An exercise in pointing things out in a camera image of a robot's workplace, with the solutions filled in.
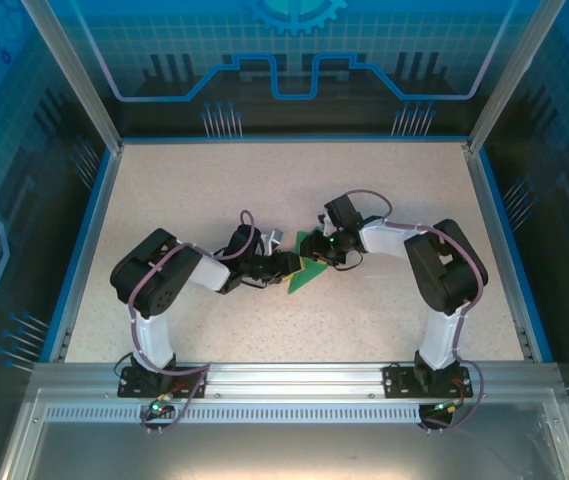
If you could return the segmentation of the aluminium side rail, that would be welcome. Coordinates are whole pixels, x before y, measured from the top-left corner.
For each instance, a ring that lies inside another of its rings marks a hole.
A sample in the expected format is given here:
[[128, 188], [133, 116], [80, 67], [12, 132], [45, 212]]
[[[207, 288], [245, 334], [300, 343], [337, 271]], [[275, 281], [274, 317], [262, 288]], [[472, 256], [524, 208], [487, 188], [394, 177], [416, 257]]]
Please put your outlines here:
[[542, 357], [532, 331], [530, 312], [511, 256], [487, 170], [478, 153], [472, 153], [466, 143], [463, 143], [462, 147], [520, 349], [525, 361], [540, 362]]
[[117, 152], [107, 150], [100, 163], [40, 353], [41, 363], [56, 363], [65, 358], [68, 337], [79, 313], [122, 153], [122, 149]]

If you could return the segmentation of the aluminium mounting rail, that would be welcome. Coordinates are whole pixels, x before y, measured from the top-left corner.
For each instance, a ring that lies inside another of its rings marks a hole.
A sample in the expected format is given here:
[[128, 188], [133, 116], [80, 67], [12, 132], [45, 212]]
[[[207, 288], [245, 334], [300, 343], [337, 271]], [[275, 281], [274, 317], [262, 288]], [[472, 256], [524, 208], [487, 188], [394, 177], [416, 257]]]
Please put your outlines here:
[[[379, 363], [218, 363], [206, 375], [204, 398], [219, 401], [392, 400], [382, 387]], [[469, 366], [473, 400], [535, 401], [562, 395], [563, 382], [553, 363], [481, 362]]]

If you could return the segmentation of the right aluminium frame post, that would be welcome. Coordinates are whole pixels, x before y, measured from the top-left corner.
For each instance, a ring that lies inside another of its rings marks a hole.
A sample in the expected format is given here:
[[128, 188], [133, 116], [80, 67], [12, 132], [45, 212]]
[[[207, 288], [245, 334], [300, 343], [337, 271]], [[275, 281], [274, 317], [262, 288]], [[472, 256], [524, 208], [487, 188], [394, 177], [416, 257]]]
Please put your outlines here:
[[469, 136], [465, 149], [467, 162], [479, 156], [521, 79], [529, 69], [541, 44], [553, 26], [566, 0], [539, 0], [517, 46], [506, 64]]

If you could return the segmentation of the right aluminium side rail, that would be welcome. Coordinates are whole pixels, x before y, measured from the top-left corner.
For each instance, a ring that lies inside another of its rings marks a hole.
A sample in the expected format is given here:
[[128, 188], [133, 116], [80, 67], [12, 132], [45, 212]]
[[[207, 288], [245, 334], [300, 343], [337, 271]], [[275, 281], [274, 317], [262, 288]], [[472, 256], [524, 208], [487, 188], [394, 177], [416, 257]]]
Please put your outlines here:
[[530, 312], [511, 256], [487, 170], [478, 153], [472, 153], [466, 143], [463, 143], [462, 147], [520, 349], [525, 361], [540, 362], [542, 357], [532, 331]]

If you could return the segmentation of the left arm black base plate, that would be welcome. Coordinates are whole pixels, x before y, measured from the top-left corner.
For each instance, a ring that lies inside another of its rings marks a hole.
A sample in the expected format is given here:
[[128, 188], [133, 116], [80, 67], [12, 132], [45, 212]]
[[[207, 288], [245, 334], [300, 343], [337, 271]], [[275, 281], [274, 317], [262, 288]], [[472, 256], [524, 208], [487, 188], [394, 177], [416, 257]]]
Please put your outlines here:
[[144, 368], [128, 366], [119, 374], [117, 396], [119, 398], [156, 398], [170, 393], [174, 398], [186, 399], [192, 392], [203, 398], [205, 382], [195, 388], [200, 372], [190, 375], [170, 376], [151, 372]]

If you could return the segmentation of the left aluminium frame post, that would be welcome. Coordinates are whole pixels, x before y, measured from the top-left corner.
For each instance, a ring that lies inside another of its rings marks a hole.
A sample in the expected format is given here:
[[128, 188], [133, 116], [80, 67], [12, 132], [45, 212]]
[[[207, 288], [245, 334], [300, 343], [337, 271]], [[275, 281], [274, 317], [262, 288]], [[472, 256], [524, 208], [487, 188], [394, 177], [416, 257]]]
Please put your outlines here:
[[48, 0], [20, 0], [105, 146], [115, 154], [122, 140]]

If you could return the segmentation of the left aluminium side rail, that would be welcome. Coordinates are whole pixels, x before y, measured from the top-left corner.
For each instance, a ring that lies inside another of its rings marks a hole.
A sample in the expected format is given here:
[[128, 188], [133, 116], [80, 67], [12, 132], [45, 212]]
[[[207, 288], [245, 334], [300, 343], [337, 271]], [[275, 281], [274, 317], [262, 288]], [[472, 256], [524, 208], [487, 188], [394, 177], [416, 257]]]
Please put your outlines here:
[[117, 152], [107, 150], [100, 163], [40, 353], [41, 363], [56, 363], [65, 358], [68, 337], [79, 313], [122, 153], [122, 149]]

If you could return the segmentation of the aluminium frame post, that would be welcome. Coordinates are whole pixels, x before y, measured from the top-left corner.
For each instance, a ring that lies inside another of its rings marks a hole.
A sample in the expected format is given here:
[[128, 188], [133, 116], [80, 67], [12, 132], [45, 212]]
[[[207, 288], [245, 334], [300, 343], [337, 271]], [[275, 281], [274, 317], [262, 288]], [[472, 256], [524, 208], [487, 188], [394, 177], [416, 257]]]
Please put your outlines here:
[[521, 79], [529, 69], [541, 44], [553, 26], [566, 0], [539, 0], [517, 46], [506, 64], [469, 136], [465, 149], [467, 162], [479, 156]]
[[122, 140], [48, 0], [20, 0], [105, 146], [115, 154]]

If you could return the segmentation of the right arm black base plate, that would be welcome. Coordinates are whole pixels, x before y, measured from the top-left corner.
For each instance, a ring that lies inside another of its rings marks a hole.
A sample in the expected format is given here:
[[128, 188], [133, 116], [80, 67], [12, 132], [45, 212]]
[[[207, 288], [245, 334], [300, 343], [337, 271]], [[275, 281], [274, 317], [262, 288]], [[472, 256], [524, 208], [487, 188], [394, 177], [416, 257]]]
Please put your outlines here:
[[387, 399], [467, 399], [474, 396], [469, 371], [459, 363], [435, 371], [426, 366], [392, 363], [382, 369], [382, 387]]

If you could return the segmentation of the green paper sheet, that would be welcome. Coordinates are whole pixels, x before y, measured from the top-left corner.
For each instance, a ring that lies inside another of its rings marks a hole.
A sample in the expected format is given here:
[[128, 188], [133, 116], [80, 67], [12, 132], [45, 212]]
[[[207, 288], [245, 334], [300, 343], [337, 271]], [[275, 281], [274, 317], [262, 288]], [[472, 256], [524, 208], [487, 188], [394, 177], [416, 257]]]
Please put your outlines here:
[[297, 292], [328, 269], [325, 262], [308, 258], [302, 254], [302, 242], [312, 233], [318, 233], [318, 230], [298, 231], [296, 234], [294, 251], [300, 257], [301, 269], [290, 276], [287, 290], [289, 295]]

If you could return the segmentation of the left circuit board green light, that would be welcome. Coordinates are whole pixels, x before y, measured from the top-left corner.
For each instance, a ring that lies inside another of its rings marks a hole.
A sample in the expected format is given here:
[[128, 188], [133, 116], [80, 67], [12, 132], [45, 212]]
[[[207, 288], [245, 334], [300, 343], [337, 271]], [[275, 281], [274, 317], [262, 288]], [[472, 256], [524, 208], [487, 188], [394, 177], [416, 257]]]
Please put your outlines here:
[[170, 398], [161, 396], [149, 404], [149, 408], [146, 413], [146, 419], [151, 421], [161, 418], [168, 418], [173, 412], [174, 407], [171, 405]]

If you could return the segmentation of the grey metal shelf panel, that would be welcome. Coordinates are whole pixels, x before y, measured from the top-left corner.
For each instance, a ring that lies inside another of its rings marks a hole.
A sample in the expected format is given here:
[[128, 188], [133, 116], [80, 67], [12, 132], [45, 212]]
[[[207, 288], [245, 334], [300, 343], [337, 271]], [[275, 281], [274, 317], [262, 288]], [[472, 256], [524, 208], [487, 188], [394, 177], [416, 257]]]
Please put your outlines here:
[[24, 404], [0, 480], [569, 480], [569, 412], [551, 393], [464, 425], [51, 423]]

